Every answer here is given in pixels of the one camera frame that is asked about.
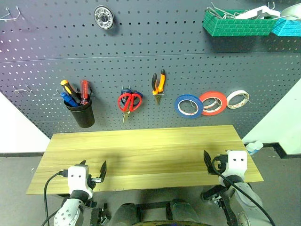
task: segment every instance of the teal basket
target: teal basket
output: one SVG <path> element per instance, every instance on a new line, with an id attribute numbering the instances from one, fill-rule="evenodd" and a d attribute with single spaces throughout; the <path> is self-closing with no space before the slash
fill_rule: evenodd
<path id="1" fill-rule="evenodd" d="M 245 11 L 227 10 L 227 12 L 234 14 Z M 275 23 L 276 20 L 272 19 L 219 19 L 206 11 L 203 27 L 211 36 L 269 35 Z"/>
<path id="2" fill-rule="evenodd" d="M 301 37 L 301 21 L 278 19 L 272 32 L 278 36 Z"/>

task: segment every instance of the red scissors handle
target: red scissors handle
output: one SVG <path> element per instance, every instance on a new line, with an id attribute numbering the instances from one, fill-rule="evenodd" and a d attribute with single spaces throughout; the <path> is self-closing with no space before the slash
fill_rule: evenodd
<path id="1" fill-rule="evenodd" d="M 139 98 L 139 103 L 137 104 L 137 106 L 135 106 L 133 108 L 135 97 Z M 125 98 L 127 100 L 126 103 L 124 104 L 123 108 L 120 106 L 120 102 L 121 102 L 122 98 Z M 137 93 L 133 93 L 133 94 L 124 93 L 118 98 L 117 102 L 118 102 L 119 109 L 122 110 L 123 112 L 126 112 L 126 111 L 133 112 L 133 111 L 137 110 L 138 107 L 140 107 L 140 105 L 142 103 L 142 97 Z"/>
<path id="2" fill-rule="evenodd" d="M 133 108 L 135 97 L 139 98 L 139 103 Z M 136 111 L 138 109 L 138 107 L 140 107 L 141 103 L 142 103 L 142 97 L 140 96 L 140 94 L 133 93 L 132 99 L 131 99 L 131 105 L 129 108 L 130 112 Z"/>

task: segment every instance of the pegboard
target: pegboard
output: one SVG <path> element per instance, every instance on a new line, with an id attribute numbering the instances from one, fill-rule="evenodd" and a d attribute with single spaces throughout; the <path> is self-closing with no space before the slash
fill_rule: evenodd
<path id="1" fill-rule="evenodd" d="M 298 1 L 276 1 L 284 9 Z M 265 1 L 215 1 L 221 8 L 254 8 Z M 53 133 L 233 124 L 241 138 L 300 79 L 300 38 L 211 37 L 202 27 L 210 1 L 75 0 L 4 1 L 12 14 L 0 22 L 0 91 L 48 137 Z M 116 17 L 112 30 L 99 28 L 98 5 Z M 155 105 L 154 73 L 166 71 L 166 95 Z M 95 125 L 78 127 L 61 99 L 51 99 L 62 79 L 79 87 L 91 82 Z M 12 86 L 32 93 L 16 95 Z M 117 107 L 121 87 L 143 93 L 143 105 L 122 126 Z M 225 95 L 244 89 L 251 103 L 217 116 L 180 117 L 174 101 L 182 94 Z"/>

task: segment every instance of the green basket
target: green basket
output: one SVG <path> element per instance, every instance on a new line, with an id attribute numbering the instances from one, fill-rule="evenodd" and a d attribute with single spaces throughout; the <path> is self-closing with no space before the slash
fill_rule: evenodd
<path id="1" fill-rule="evenodd" d="M 227 10 L 234 14 L 243 13 L 244 10 Z M 219 19 L 206 11 L 203 27 L 211 36 L 248 36 L 269 35 L 277 20 L 272 19 Z"/>

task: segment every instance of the scissors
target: scissors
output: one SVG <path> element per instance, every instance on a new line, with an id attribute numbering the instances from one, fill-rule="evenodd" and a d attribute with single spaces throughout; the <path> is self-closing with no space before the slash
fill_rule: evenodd
<path id="1" fill-rule="evenodd" d="M 118 98 L 118 107 L 123 111 L 122 125 L 128 118 L 131 112 L 136 111 L 142 103 L 143 95 L 136 90 L 131 90 L 130 88 L 122 88 L 120 97 Z"/>

